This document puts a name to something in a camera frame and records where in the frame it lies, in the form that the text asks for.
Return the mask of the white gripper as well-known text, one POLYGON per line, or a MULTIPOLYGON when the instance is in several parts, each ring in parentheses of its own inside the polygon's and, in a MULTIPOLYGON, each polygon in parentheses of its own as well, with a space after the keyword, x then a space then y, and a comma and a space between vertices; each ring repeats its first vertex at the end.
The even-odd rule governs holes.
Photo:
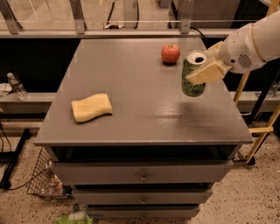
POLYGON ((265 65, 254 46, 252 24, 246 24, 228 35, 223 42, 207 48, 206 56, 214 61, 186 76, 193 85, 222 80, 229 70, 235 74, 244 74, 265 65))

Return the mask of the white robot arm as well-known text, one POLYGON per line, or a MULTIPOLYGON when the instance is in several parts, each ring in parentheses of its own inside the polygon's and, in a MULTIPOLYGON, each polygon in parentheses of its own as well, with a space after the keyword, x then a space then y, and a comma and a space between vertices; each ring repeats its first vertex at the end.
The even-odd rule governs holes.
POLYGON ((280 11, 244 25, 205 51, 206 62, 186 79, 193 85, 222 80, 228 71, 245 74, 280 58, 280 11))

